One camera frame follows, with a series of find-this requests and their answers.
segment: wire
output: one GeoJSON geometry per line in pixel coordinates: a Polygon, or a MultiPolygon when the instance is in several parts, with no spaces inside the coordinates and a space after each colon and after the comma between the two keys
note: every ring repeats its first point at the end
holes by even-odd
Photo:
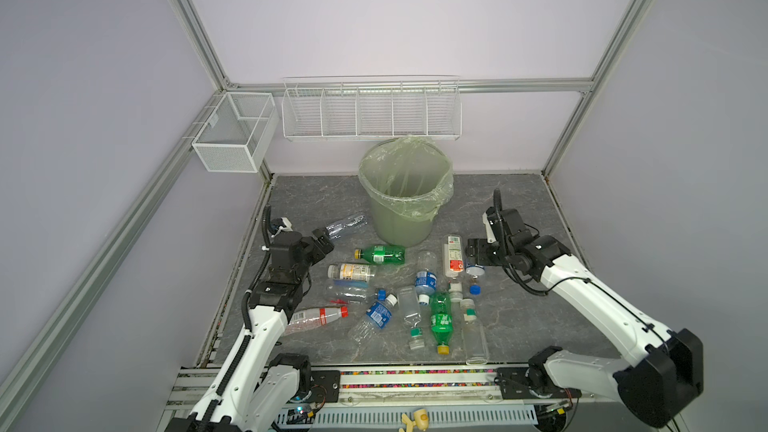
{"type": "MultiPolygon", "coordinates": [[[[571,391],[568,389],[565,389],[566,392],[568,392],[568,396],[571,397],[571,391]]],[[[571,413],[571,419],[568,421],[568,423],[563,427],[563,429],[560,432],[565,432],[569,427],[571,427],[571,424],[574,422],[574,419],[576,418],[576,412],[578,411],[578,401],[580,398],[576,398],[576,405],[574,406],[574,411],[571,413]]]]}

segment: mesh basket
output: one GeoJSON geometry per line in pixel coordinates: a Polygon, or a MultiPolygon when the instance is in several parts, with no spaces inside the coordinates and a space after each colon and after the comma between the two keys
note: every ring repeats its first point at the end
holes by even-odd
{"type": "Polygon", "coordinates": [[[226,92],[192,147],[211,172],[258,172],[278,121],[272,94],[226,92]]]}
{"type": "Polygon", "coordinates": [[[327,85],[286,79],[283,133],[289,140],[460,137],[457,78],[399,79],[327,85]]]}

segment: sprite bottle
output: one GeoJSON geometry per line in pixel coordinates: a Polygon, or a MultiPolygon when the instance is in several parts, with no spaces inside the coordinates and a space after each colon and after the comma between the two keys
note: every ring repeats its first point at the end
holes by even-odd
{"type": "Polygon", "coordinates": [[[432,307],[432,333],[437,341],[437,353],[450,354],[448,342],[453,335],[453,319],[451,317],[451,299],[445,292],[438,292],[429,301],[432,307]]]}

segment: metal bracket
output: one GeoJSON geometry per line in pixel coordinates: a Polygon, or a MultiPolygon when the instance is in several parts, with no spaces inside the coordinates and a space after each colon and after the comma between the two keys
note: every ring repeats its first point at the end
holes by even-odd
{"type": "MultiPolygon", "coordinates": [[[[540,399],[534,395],[531,389],[526,385],[528,382],[528,367],[500,367],[496,369],[496,379],[494,382],[502,392],[502,399],[540,399]]],[[[572,398],[580,398],[581,390],[568,389],[572,398]]],[[[568,394],[565,389],[554,388],[552,395],[548,398],[567,399],[568,394]]]]}

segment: blue bottle label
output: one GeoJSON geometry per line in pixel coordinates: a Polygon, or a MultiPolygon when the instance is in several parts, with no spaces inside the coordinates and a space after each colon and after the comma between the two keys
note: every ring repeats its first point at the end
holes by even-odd
{"type": "Polygon", "coordinates": [[[431,272],[421,271],[416,273],[416,286],[425,285],[433,291],[437,288],[437,276],[431,272]]]}
{"type": "Polygon", "coordinates": [[[392,318],[392,312],[384,307],[384,304],[378,302],[366,311],[366,315],[370,317],[371,320],[373,320],[373,323],[379,326],[379,328],[384,328],[387,322],[389,322],[389,319],[392,318]]]}

